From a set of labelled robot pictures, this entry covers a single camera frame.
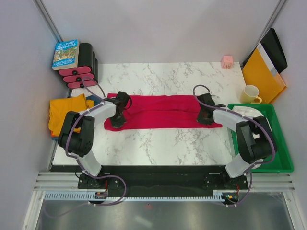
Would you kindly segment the red t-shirt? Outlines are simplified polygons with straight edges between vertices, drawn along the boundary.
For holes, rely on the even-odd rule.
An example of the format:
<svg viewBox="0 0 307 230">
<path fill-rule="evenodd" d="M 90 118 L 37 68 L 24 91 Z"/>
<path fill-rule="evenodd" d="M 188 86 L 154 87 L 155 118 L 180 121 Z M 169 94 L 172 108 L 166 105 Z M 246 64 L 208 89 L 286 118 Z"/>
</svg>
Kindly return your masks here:
<svg viewBox="0 0 307 230">
<path fill-rule="evenodd" d="M 104 122 L 108 131 L 159 128 L 221 128 L 221 124 L 205 125 L 197 122 L 201 110 L 192 95 L 132 95 L 131 107 L 123 115 L 126 122 L 121 128 L 114 128 L 111 121 Z"/>
</svg>

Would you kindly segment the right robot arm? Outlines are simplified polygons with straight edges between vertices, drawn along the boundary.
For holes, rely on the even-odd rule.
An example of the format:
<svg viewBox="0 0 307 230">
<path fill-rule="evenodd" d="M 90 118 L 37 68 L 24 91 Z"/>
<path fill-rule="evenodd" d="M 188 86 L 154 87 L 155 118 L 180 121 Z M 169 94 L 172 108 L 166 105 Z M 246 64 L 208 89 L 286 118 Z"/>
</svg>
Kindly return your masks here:
<svg viewBox="0 0 307 230">
<path fill-rule="evenodd" d="M 273 160 L 277 146 L 265 117 L 250 118 L 222 104 L 216 105 L 210 93 L 197 96 L 196 100 L 201 107 L 198 116 L 200 123 L 221 124 L 236 133 L 238 154 L 225 166 L 226 173 L 220 176 L 222 187 L 232 188 L 237 183 L 237 177 L 258 164 L 264 164 L 269 156 Z"/>
</svg>

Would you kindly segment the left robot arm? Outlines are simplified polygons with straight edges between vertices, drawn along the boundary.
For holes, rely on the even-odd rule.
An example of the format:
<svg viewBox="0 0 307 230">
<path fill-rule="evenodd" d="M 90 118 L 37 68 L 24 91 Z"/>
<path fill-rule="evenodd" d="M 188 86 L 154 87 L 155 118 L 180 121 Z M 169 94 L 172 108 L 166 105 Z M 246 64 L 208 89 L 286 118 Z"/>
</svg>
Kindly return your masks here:
<svg viewBox="0 0 307 230">
<path fill-rule="evenodd" d="M 116 97 L 105 98 L 98 105 L 81 112 L 69 111 L 65 116 L 58 145 L 65 150 L 67 157 L 77 161 L 94 188 L 105 184 L 105 176 L 100 174 L 102 166 L 92 151 L 95 125 L 109 120 L 113 128 L 123 127 L 127 121 L 123 113 L 131 106 L 131 97 L 119 91 Z"/>
</svg>

